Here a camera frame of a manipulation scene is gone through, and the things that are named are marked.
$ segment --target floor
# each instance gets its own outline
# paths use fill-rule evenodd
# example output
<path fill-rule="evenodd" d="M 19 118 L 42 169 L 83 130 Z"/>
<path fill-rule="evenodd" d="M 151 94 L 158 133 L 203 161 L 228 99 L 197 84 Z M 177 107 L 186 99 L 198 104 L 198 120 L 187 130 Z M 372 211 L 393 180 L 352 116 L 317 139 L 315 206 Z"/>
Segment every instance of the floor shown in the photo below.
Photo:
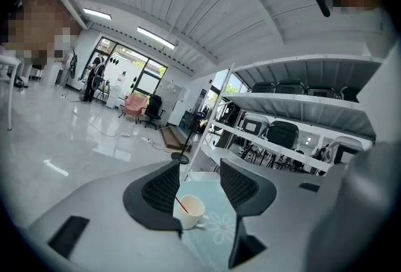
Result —
<path fill-rule="evenodd" d="M 13 129 L 7 131 L 7 94 L 8 86 L 2 85 L 0 192 L 11 218 L 22 227 L 83 184 L 170 160 L 174 151 L 162 150 L 159 131 L 118 118 L 117 109 L 100 102 L 82 104 L 77 92 L 36 81 L 21 93 L 14 89 Z M 153 148 L 142 137 L 161 145 Z M 200 153 L 193 169 L 212 170 L 213 164 Z"/>

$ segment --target white cup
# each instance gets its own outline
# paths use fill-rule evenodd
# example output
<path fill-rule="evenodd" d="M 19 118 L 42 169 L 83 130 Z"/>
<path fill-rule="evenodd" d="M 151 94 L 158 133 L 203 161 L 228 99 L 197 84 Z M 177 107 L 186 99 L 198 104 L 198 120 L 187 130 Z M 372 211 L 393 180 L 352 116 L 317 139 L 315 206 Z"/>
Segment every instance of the white cup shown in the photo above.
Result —
<path fill-rule="evenodd" d="M 175 217 L 181 221 L 182 229 L 192 229 L 194 226 L 204 228 L 206 224 L 197 224 L 198 220 L 203 217 L 209 219 L 205 214 L 205 205 L 196 196 L 186 195 L 180 200 L 181 204 L 185 207 L 186 211 L 180 204 L 175 211 Z"/>

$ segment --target pole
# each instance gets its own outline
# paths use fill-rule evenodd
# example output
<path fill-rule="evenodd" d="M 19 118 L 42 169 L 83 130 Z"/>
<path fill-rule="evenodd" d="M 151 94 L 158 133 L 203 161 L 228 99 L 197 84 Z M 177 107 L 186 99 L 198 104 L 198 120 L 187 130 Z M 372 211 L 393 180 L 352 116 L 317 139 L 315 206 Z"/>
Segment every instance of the pole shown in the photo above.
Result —
<path fill-rule="evenodd" d="M 191 162 L 189 163 L 189 165 L 187 166 L 187 168 L 185 170 L 184 180 L 187 179 L 189 171 L 190 171 L 190 168 L 194 164 L 194 160 L 195 160 L 197 154 L 199 153 L 199 150 L 202 147 L 203 141 L 205 140 L 206 135 L 207 135 L 207 133 L 208 133 L 208 131 L 209 131 L 211 125 L 212 125 L 212 121 L 214 120 L 214 117 L 216 116 L 217 108 L 219 107 L 220 102 L 221 102 L 221 100 L 223 98 L 223 93 L 225 92 L 226 87 L 228 85 L 228 81 L 230 80 L 230 77 L 231 77 L 231 74 L 232 74 L 232 69 L 234 68 L 234 65 L 235 65 L 235 63 L 231 64 L 231 67 L 228 69 L 228 73 L 226 75 L 226 79 L 224 79 L 224 83 L 223 83 L 223 87 L 221 88 L 220 95 L 217 98 L 216 103 L 214 104 L 212 115 L 210 116 L 209 120 L 207 121 L 207 125 L 206 125 L 206 128 L 205 128 L 205 131 L 202 134 L 202 138 L 200 139 L 199 144 L 195 149 L 194 156 L 192 156 L 192 160 L 191 160 Z"/>

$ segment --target fluorescent light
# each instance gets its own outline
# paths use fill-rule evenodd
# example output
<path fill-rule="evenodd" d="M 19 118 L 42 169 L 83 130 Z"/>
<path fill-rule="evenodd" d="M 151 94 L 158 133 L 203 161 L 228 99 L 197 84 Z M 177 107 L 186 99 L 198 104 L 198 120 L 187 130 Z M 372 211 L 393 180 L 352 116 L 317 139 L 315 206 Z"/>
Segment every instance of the fluorescent light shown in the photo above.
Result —
<path fill-rule="evenodd" d="M 167 47 L 169 47 L 171 49 L 175 48 L 175 46 L 172 43 L 169 43 L 167 40 L 164 40 L 163 38 L 160 38 L 159 36 L 151 33 L 150 31 L 147 31 L 147 30 L 145 30 L 145 29 L 143 29 L 141 27 L 138 27 L 137 29 L 138 29 L 139 33 L 144 34 L 144 35 L 146 35 L 148 37 L 151 37 L 152 39 L 158 41 L 159 43 L 162 43 L 164 46 L 167 46 Z"/>
<path fill-rule="evenodd" d="M 94 16 L 102 17 L 108 20 L 112 20 L 112 17 L 109 14 L 101 13 L 100 11 L 88 9 L 88 8 L 83 8 L 84 12 L 87 14 L 92 14 Z"/>

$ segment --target window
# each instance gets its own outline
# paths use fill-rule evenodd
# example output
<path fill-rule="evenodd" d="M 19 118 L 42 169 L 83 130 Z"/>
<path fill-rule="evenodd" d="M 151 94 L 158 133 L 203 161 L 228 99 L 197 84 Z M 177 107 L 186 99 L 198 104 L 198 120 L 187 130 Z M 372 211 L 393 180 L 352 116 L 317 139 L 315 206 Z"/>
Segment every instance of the window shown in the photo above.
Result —
<path fill-rule="evenodd" d="M 230 76 L 225 93 L 246 93 L 248 86 L 235 74 Z"/>
<path fill-rule="evenodd" d="M 125 99 L 134 90 L 146 96 L 153 94 L 167 70 L 166 66 L 130 48 L 102 38 L 93 50 L 81 79 L 88 76 L 88 67 L 92 65 L 97 56 L 101 56 L 106 61 L 104 79 L 110 82 L 110 86 L 113 86 L 117 78 L 125 72 L 120 93 L 122 99 Z"/>
<path fill-rule="evenodd" d="M 228 73 L 228 69 L 219 71 L 213 80 L 212 86 L 216 87 L 218 90 L 221 90 L 223 87 L 224 80 L 226 79 Z"/>

